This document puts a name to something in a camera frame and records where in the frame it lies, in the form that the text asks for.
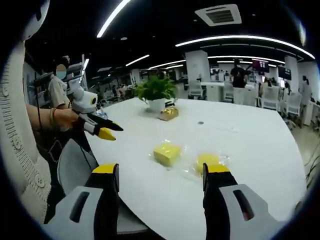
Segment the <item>yellow sponge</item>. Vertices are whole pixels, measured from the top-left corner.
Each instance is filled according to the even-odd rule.
[[[165,142],[153,150],[154,158],[166,167],[171,167],[181,152],[181,147]]]
[[[204,174],[204,163],[207,165],[217,165],[219,164],[219,157],[215,154],[204,153],[198,156],[198,161],[196,162],[196,170],[201,175]]]

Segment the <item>air conditioning vent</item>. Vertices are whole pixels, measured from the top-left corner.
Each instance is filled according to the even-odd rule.
[[[210,27],[242,23],[236,4],[208,7],[197,10],[195,13]]]

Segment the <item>gold box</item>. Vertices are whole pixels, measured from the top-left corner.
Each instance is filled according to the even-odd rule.
[[[168,107],[161,111],[159,119],[164,121],[170,121],[179,116],[179,111],[174,106]]]

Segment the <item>monitor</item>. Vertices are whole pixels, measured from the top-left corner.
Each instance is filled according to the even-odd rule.
[[[282,66],[278,66],[279,78],[291,80],[291,70]]]
[[[269,73],[269,62],[264,60],[252,59],[252,69],[260,73]]]

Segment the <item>person in black shirt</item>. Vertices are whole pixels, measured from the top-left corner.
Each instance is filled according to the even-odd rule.
[[[234,68],[230,72],[234,88],[244,88],[247,84],[246,71],[240,66],[240,60],[234,59]]]

